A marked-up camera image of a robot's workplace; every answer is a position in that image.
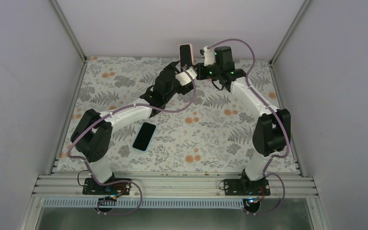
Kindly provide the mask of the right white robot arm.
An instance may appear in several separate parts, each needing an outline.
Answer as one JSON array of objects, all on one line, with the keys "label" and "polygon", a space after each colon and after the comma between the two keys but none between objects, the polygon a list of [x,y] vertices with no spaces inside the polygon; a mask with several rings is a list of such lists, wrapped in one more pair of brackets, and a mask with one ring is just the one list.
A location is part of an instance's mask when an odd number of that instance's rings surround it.
[{"label": "right white robot arm", "polygon": [[256,153],[241,173],[241,191],[254,194],[258,180],[266,177],[266,171],[274,158],[285,158],[291,146],[291,114],[287,109],[279,109],[252,85],[249,72],[237,69],[229,46],[206,46],[200,50],[204,61],[196,64],[199,80],[210,79],[218,82],[218,90],[227,90],[244,105],[249,107],[256,125],[252,142]]}]

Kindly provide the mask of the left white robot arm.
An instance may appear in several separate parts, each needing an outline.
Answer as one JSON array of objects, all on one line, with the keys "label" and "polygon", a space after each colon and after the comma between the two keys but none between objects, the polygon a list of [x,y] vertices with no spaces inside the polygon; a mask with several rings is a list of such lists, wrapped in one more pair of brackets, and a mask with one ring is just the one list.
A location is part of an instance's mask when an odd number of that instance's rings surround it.
[{"label": "left white robot arm", "polygon": [[67,151],[68,157],[83,160],[95,181],[95,188],[102,194],[110,193],[114,188],[114,174],[105,155],[113,132],[165,112],[166,104],[176,94],[192,92],[196,95],[197,76],[193,67],[179,72],[172,62],[133,103],[100,113],[94,109],[87,110],[70,138],[72,145]]}]

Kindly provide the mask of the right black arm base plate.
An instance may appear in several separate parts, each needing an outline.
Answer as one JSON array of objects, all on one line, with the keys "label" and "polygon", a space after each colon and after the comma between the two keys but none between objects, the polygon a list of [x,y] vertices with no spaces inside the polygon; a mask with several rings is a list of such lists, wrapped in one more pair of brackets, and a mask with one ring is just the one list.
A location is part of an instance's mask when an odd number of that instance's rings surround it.
[{"label": "right black arm base plate", "polygon": [[257,181],[248,179],[225,179],[224,191],[226,196],[269,196],[270,185],[266,178]]}]

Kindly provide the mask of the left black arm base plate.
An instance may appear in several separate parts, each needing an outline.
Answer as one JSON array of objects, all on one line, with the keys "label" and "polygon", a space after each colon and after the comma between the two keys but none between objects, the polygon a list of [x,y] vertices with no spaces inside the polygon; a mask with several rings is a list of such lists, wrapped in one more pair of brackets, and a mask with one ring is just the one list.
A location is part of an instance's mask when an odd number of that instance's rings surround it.
[{"label": "left black arm base plate", "polygon": [[99,195],[99,196],[119,196],[129,195],[131,187],[130,178],[116,178],[116,181],[121,181],[112,185],[99,185],[92,178],[86,178],[82,189],[83,195]]}]

